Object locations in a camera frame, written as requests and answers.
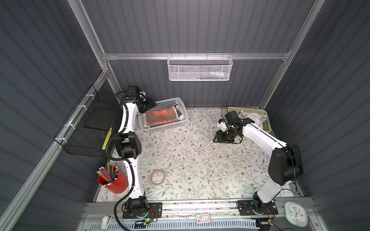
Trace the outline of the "white plastic laundry basket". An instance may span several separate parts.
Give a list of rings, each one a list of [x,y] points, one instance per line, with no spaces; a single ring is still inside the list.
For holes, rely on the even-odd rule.
[[[175,106],[176,104],[179,104],[181,106],[182,110],[183,110],[184,120],[169,123],[169,124],[165,124],[165,125],[161,125],[161,126],[156,126],[156,127],[152,127],[152,128],[146,128],[144,126],[144,114],[145,113],[143,113],[143,114],[139,115],[138,121],[139,121],[140,129],[144,132],[154,133],[154,132],[159,132],[159,131],[168,130],[168,129],[176,128],[176,127],[179,127],[179,126],[183,126],[184,123],[189,119],[186,107],[185,107],[184,102],[182,101],[181,98],[176,97],[176,98],[171,98],[171,99],[166,99],[166,100],[161,100],[161,101],[155,101],[155,103],[157,104],[157,106],[154,107],[153,109],[149,110],[149,112],[157,111],[157,110],[163,110],[163,109],[166,109],[168,107]]]

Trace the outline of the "orange towel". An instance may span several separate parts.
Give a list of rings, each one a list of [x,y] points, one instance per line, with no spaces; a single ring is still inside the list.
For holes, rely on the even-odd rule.
[[[152,128],[179,121],[177,110],[174,106],[163,110],[146,112],[144,114],[144,126]]]

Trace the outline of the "green perforated plastic basket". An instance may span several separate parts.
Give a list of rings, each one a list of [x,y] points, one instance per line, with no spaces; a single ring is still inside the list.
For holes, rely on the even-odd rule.
[[[237,112],[240,118],[250,118],[254,123],[265,132],[272,131],[267,111],[254,108],[228,107],[228,111]]]

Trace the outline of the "blue beige Doraemon towel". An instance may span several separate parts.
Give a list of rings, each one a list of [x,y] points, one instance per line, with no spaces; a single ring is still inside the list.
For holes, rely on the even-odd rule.
[[[181,106],[179,104],[176,104],[174,106],[174,108],[176,109],[178,120],[179,121],[184,120],[184,114],[183,114],[183,110],[182,110]]]

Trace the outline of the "white towel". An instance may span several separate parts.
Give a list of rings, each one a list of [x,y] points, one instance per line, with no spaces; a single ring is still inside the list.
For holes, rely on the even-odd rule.
[[[239,114],[239,118],[242,118],[242,119],[249,118],[253,120],[254,123],[262,129],[263,123],[267,120],[267,115],[254,113],[254,112],[241,111],[241,113]]]

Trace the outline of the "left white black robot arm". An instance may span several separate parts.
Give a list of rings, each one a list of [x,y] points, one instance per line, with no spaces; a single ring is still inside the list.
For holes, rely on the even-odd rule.
[[[155,102],[146,96],[138,86],[129,86],[127,92],[116,94],[122,104],[122,120],[117,135],[113,138],[119,160],[124,161],[127,169],[131,192],[131,200],[143,198],[145,190],[139,173],[139,155],[142,145],[135,133],[136,117],[156,106]]]

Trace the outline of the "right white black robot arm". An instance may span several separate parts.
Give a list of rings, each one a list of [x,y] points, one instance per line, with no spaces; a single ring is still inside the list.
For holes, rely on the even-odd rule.
[[[253,202],[267,205],[272,202],[286,184],[294,182],[303,175],[300,148],[288,144],[270,135],[250,118],[241,118],[236,111],[225,114],[217,123],[220,128],[213,142],[235,143],[235,138],[248,138],[262,148],[269,156],[269,177],[264,185],[254,194]]]

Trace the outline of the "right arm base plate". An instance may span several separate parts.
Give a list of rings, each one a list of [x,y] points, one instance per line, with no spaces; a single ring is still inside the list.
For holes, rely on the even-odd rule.
[[[274,201],[262,203],[259,200],[239,200],[236,206],[241,216],[277,215],[278,209]]]

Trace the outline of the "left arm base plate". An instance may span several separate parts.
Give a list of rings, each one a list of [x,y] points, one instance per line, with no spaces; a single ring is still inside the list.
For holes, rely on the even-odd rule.
[[[161,218],[163,203],[148,203],[148,208],[129,207],[126,203],[122,206],[123,219],[134,218]]]

